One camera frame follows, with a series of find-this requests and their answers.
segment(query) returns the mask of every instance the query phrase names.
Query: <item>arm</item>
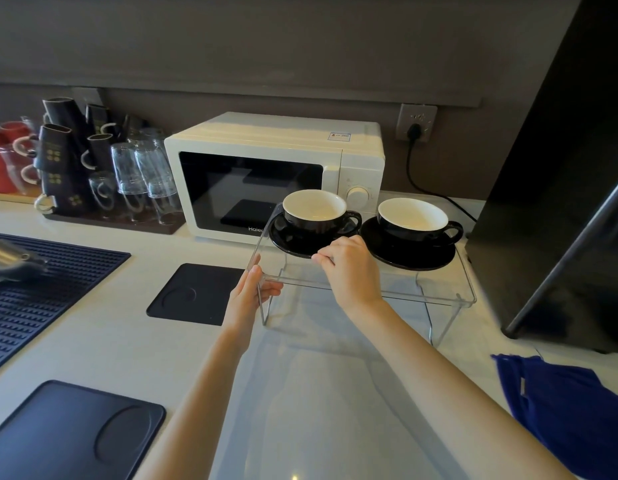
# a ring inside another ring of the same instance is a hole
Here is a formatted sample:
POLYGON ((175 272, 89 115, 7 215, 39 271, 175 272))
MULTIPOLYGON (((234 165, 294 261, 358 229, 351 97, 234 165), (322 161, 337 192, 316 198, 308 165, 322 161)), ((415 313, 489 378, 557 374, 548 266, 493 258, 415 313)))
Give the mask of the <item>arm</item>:
POLYGON ((469 477, 574 478, 382 299, 376 262, 360 236, 341 237, 312 259, 327 274, 338 304, 382 354, 469 477))
MULTIPOLYGON (((136 480, 208 478, 235 371, 249 347, 258 307, 256 286, 261 277, 260 266, 254 265, 231 292, 220 336, 193 387, 138 470, 136 480)), ((281 283, 265 282, 261 287, 262 299, 279 295, 281 288, 281 283)))

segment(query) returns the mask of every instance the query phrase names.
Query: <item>black cable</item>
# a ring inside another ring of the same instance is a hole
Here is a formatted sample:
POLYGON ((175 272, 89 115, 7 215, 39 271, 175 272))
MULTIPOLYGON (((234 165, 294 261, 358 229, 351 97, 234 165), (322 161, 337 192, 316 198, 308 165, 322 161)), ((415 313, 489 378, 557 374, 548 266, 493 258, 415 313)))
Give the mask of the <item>black cable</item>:
POLYGON ((449 202, 454 204, 458 209, 462 210, 467 215, 467 217, 469 217, 471 220, 473 220, 473 222, 476 222, 475 217, 473 217, 473 215, 471 215, 469 212, 467 212, 465 209, 463 209, 462 206, 460 206, 460 204, 458 204, 457 202, 451 200, 446 195, 437 194, 435 192, 430 192, 428 190, 425 190, 422 187, 417 186, 416 182, 413 181, 413 179, 411 177, 411 151, 413 149, 413 145, 416 143, 416 140, 420 137, 421 134, 422 134, 422 129, 420 128, 420 125, 418 125, 418 124, 411 125, 411 128, 409 128, 409 131, 407 131, 407 136, 409 137, 409 151, 407 152, 407 178, 409 179, 409 183, 418 192, 422 192, 422 193, 428 194, 428 195, 433 195, 435 197, 441 197, 443 199, 448 200, 449 202))

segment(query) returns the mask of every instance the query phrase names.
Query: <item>black refrigerator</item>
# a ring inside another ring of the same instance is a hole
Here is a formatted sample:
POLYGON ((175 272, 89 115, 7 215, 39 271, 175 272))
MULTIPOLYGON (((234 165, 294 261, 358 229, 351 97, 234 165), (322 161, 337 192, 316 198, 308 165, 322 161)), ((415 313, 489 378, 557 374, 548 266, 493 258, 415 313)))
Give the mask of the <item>black refrigerator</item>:
POLYGON ((618 352, 618 0, 582 0, 468 240, 503 333, 618 352))

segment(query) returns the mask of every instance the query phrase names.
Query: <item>blue towel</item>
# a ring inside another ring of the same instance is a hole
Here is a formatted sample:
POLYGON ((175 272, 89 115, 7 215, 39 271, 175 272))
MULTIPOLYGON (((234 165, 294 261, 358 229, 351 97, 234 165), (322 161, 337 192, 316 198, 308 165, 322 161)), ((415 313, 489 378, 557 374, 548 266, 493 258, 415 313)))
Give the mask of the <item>blue towel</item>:
POLYGON ((570 471, 618 480, 618 395, 590 369, 492 355, 511 412, 570 471))

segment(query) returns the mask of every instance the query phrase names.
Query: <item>hand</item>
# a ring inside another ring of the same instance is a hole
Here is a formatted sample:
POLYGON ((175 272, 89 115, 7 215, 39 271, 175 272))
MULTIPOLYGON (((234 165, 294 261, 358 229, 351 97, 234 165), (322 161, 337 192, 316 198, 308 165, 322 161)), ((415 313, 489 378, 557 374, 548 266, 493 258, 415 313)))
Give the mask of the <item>hand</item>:
MULTIPOLYGON (((256 256, 251 270, 242 274, 240 281, 229 294, 222 329, 229 333, 238 345, 241 353, 249 348, 253 322, 259 307, 257 284, 262 278, 262 269, 258 266, 260 256, 256 256)), ((270 296, 279 296, 282 283, 265 281, 260 284, 260 296, 265 302, 270 296)))
POLYGON ((361 236, 340 237, 311 259, 322 266, 336 301, 349 317, 356 307, 382 302, 380 272, 361 236))

